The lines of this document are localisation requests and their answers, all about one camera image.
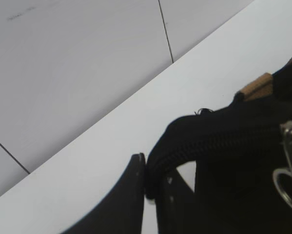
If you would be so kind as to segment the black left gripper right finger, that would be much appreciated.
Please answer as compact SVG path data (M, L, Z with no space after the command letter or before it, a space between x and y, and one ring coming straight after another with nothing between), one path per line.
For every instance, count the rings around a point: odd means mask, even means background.
M160 234L195 234L195 194L178 170L163 177L155 199Z

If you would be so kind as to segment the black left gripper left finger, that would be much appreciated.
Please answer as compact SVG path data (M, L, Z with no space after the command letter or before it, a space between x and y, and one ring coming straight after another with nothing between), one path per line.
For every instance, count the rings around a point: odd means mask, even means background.
M140 234L144 210L144 172L144 154L132 155L111 191L64 233Z

